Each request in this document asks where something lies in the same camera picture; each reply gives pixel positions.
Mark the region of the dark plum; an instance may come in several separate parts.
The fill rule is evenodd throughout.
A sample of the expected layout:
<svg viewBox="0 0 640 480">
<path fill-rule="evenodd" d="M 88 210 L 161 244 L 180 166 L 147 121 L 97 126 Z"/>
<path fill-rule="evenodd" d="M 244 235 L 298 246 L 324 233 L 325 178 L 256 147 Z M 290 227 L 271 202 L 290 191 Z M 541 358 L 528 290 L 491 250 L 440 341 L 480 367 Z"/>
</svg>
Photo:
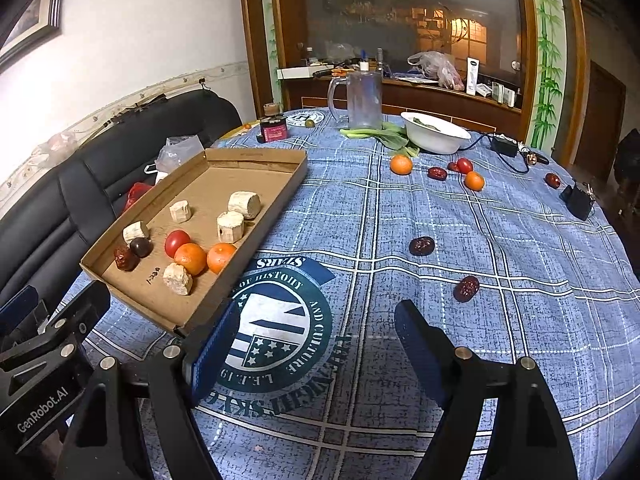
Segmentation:
<svg viewBox="0 0 640 480">
<path fill-rule="evenodd" d="M 129 248 L 140 259 L 147 257 L 153 250 L 153 244 L 147 237 L 135 237 L 130 240 Z"/>
</svg>

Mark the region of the white tall box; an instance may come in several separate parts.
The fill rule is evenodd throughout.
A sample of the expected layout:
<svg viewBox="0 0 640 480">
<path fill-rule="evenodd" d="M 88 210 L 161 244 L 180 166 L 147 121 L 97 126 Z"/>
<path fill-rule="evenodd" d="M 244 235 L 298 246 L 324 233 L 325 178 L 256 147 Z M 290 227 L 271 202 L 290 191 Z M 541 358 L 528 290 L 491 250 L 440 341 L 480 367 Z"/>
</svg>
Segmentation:
<svg viewBox="0 0 640 480">
<path fill-rule="evenodd" d="M 480 69 L 480 61 L 477 58 L 466 58 L 466 84 L 465 93 L 469 96 L 476 95 L 478 70 Z"/>
</svg>

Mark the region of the plastic bag on counter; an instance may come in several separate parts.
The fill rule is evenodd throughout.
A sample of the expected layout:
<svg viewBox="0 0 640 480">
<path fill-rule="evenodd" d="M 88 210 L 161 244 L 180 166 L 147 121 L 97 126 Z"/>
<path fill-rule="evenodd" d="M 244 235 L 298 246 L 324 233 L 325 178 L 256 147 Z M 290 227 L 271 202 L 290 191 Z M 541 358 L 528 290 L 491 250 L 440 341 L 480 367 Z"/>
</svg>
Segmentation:
<svg viewBox="0 0 640 480">
<path fill-rule="evenodd" d="M 410 55 L 407 63 L 416 67 L 428 79 L 436 79 L 439 87 L 462 91 L 464 84 L 454 64 L 445 53 L 423 51 Z"/>
</svg>

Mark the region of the red tomato back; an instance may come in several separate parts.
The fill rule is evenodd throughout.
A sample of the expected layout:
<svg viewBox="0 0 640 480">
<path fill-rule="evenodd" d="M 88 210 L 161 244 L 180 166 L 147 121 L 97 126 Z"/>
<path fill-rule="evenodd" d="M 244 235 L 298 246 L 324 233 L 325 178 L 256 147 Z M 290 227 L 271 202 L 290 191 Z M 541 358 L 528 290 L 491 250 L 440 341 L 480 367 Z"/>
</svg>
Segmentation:
<svg viewBox="0 0 640 480">
<path fill-rule="evenodd" d="M 470 172 L 472 172 L 474 170 L 472 162 L 470 162 L 469 159 L 464 158 L 464 157 L 459 158 L 456 161 L 456 166 L 457 166 L 457 170 L 460 172 L 460 174 L 469 174 Z"/>
</svg>

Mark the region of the dark red jujube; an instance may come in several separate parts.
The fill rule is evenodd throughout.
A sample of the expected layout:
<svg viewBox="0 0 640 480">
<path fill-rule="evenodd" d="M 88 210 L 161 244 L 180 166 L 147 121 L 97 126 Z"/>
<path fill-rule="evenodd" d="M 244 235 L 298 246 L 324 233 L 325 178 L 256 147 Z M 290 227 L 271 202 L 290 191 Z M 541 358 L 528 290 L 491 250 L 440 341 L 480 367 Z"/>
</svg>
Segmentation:
<svg viewBox="0 0 640 480">
<path fill-rule="evenodd" d="M 454 299 L 457 302 L 470 301 L 480 290 L 480 281 L 474 275 L 468 275 L 454 288 Z"/>
<path fill-rule="evenodd" d="M 409 243 L 409 252 L 414 256 L 431 255 L 434 249 L 435 241 L 430 236 L 416 237 Z"/>
</svg>

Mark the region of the black power adapter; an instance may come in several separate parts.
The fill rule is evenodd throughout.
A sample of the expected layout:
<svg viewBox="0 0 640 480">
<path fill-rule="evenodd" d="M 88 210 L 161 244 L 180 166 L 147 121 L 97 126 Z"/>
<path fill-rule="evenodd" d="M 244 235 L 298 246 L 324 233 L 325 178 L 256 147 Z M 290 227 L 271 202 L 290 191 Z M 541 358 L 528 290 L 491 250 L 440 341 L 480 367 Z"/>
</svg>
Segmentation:
<svg viewBox="0 0 640 480">
<path fill-rule="evenodd" d="M 494 152 L 511 158 L 514 158 L 520 151 L 518 149 L 518 142 L 504 134 L 494 134 L 491 136 L 490 147 Z"/>
</svg>

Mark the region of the red tomato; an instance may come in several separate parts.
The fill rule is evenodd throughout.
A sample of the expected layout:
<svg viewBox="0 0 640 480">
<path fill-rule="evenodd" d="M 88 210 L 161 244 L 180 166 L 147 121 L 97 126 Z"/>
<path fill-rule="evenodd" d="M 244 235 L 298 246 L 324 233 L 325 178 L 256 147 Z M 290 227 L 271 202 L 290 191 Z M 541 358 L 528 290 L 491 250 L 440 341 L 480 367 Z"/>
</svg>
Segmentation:
<svg viewBox="0 0 640 480">
<path fill-rule="evenodd" d="M 174 258 L 177 250 L 190 241 L 191 237 L 186 231 L 173 230 L 165 238 L 164 251 L 169 258 Z"/>
<path fill-rule="evenodd" d="M 456 161 L 456 166 L 457 166 L 457 170 L 460 172 L 460 174 L 469 174 L 470 172 L 472 172 L 474 170 L 472 162 L 470 162 L 469 159 L 464 158 L 464 157 L 459 158 Z"/>
</svg>

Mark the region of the brown cardboard box tray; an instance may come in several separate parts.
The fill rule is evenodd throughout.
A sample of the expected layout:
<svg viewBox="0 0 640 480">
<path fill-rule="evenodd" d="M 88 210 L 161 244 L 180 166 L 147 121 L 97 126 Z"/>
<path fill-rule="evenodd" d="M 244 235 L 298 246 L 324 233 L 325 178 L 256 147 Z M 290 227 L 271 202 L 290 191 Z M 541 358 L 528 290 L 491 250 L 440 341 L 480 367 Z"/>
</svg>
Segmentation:
<svg viewBox="0 0 640 480">
<path fill-rule="evenodd" d="M 282 148 L 210 148 L 191 158 L 151 191 L 146 192 L 102 234 L 80 260 L 80 266 L 111 294 L 168 332 L 185 335 L 204 324 L 231 292 L 277 218 L 296 193 L 307 173 L 303 150 Z M 166 236 L 186 231 L 192 242 L 209 250 L 218 242 L 217 217 L 233 192 L 258 194 L 262 210 L 250 220 L 236 252 L 219 274 L 205 270 L 194 278 L 189 296 L 178 296 L 163 283 L 171 258 L 164 251 Z M 187 200 L 192 217 L 172 221 L 169 206 Z M 153 250 L 134 270 L 119 271 L 114 263 L 116 246 L 124 244 L 122 230 L 144 221 Z"/>
</svg>

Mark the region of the red jujube far right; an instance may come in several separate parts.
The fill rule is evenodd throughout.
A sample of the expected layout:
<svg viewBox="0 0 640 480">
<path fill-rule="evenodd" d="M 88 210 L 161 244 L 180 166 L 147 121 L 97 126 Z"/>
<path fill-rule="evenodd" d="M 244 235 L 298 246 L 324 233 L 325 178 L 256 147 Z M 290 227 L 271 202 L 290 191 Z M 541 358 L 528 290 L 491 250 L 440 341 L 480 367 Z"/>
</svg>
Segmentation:
<svg viewBox="0 0 640 480">
<path fill-rule="evenodd" d="M 557 174 L 552 174 L 549 172 L 544 177 L 544 182 L 546 182 L 550 188 L 559 188 L 561 185 L 561 179 Z"/>
</svg>

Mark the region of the white bowl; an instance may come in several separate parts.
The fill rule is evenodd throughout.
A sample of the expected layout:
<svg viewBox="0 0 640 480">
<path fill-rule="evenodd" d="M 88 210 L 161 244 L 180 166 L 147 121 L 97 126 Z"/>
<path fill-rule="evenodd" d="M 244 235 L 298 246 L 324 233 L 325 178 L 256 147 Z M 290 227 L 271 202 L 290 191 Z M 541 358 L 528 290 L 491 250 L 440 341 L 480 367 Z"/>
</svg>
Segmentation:
<svg viewBox="0 0 640 480">
<path fill-rule="evenodd" d="M 469 131 L 429 114 L 402 112 L 408 139 L 423 151 L 451 155 L 471 140 Z"/>
</svg>

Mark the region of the wooden counter cabinet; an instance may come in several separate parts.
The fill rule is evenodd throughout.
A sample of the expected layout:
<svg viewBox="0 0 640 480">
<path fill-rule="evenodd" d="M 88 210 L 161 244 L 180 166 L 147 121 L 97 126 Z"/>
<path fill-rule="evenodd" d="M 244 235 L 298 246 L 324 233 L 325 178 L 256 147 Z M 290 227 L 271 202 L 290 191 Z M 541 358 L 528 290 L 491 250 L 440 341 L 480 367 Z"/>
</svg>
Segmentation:
<svg viewBox="0 0 640 480">
<path fill-rule="evenodd" d="M 341 67 L 333 63 L 282 68 L 278 75 L 285 107 L 294 110 L 327 106 L 332 77 L 348 75 L 353 70 L 352 66 Z M 382 107 L 386 114 L 398 115 L 404 110 L 417 110 L 448 118 L 465 128 L 503 132 L 520 141 L 526 138 L 524 115 L 519 108 L 442 88 L 436 82 L 413 84 L 385 78 L 382 80 Z"/>
</svg>

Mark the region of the green leafy vegetable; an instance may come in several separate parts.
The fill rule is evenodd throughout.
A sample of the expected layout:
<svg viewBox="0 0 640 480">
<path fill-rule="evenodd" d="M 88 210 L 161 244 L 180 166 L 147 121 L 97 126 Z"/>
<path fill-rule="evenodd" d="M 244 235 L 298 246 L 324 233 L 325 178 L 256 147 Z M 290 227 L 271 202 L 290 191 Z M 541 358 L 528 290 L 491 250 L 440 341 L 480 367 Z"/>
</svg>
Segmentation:
<svg viewBox="0 0 640 480">
<path fill-rule="evenodd" d="M 395 154 L 409 158 L 416 157 L 420 153 L 420 148 L 409 140 L 407 129 L 391 122 L 383 122 L 381 129 L 340 129 L 340 133 L 349 139 L 375 139 Z"/>
</svg>

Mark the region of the orange tangerine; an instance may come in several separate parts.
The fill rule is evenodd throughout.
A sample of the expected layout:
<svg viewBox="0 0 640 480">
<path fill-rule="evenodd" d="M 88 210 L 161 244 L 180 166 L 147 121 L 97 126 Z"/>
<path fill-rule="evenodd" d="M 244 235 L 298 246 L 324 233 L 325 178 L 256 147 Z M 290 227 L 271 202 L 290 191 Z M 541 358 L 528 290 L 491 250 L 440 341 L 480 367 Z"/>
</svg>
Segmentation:
<svg viewBox="0 0 640 480">
<path fill-rule="evenodd" d="M 474 192 L 480 192 L 485 186 L 485 179 L 476 171 L 468 172 L 464 177 L 464 185 Z"/>
<path fill-rule="evenodd" d="M 412 168 L 413 163 L 408 156 L 398 154 L 390 159 L 390 170 L 398 176 L 408 176 L 411 174 Z"/>
<path fill-rule="evenodd" d="M 213 246 L 209 248 L 206 258 L 206 263 L 209 270 L 211 270 L 215 274 L 219 274 L 222 270 L 224 270 L 235 252 L 236 247 L 233 244 L 213 244 Z"/>
</svg>

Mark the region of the red tomato front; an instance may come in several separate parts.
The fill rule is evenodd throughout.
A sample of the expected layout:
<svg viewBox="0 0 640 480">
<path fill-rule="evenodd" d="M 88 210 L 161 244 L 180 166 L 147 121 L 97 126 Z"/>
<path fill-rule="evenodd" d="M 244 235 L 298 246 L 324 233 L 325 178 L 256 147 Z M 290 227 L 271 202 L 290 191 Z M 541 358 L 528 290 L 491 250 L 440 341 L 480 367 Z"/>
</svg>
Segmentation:
<svg viewBox="0 0 640 480">
<path fill-rule="evenodd" d="M 165 238 L 164 251 L 169 258 L 174 258 L 177 250 L 190 241 L 191 237 L 186 231 L 173 230 Z"/>
</svg>

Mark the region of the black mug with spoon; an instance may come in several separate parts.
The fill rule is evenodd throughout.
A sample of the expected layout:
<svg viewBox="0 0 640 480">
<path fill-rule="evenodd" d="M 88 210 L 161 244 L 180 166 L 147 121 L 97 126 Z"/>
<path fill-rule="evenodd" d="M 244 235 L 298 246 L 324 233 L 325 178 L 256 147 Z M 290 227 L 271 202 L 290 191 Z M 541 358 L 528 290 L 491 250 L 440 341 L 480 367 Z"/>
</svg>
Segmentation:
<svg viewBox="0 0 640 480">
<path fill-rule="evenodd" d="M 567 185 L 560 194 L 567 210 L 577 219 L 585 221 L 591 214 L 596 196 L 590 184 L 575 182 Z"/>
</svg>

